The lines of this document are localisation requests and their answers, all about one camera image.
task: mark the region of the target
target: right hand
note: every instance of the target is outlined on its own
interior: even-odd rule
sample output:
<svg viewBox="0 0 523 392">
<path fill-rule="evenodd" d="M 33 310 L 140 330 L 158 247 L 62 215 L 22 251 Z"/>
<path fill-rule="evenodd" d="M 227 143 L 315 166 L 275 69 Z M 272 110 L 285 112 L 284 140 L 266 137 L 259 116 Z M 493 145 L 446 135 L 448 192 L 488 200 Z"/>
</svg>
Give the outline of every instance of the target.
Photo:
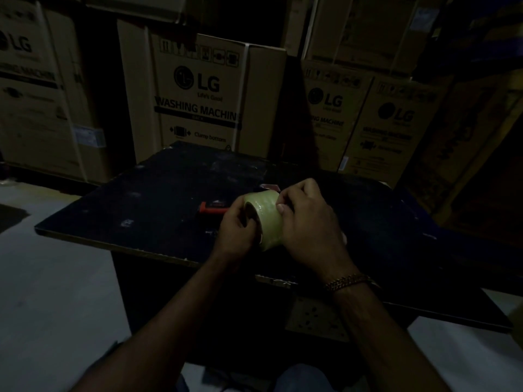
<svg viewBox="0 0 523 392">
<path fill-rule="evenodd" d="M 312 269 L 323 283 L 357 273 L 343 243 L 338 219 L 314 179 L 283 190 L 276 207 L 284 221 L 284 246 L 297 262 Z"/>
</svg>

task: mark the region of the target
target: label sticker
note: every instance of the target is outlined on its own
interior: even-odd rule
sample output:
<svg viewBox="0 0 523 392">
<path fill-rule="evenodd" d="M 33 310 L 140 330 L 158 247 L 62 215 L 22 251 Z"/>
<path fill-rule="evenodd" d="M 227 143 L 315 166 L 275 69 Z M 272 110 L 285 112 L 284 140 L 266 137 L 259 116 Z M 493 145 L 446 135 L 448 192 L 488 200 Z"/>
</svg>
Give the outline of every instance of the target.
<svg viewBox="0 0 523 392">
<path fill-rule="evenodd" d="M 409 30 L 430 33 L 438 14 L 437 8 L 417 8 Z"/>
<path fill-rule="evenodd" d="M 96 148 L 106 147 L 103 129 L 73 125 L 73 130 L 76 143 Z"/>
<path fill-rule="evenodd" d="M 345 169 L 345 166 L 347 166 L 347 161 L 349 161 L 349 157 L 343 157 L 342 163 L 339 164 L 339 171 L 343 171 Z"/>
</svg>

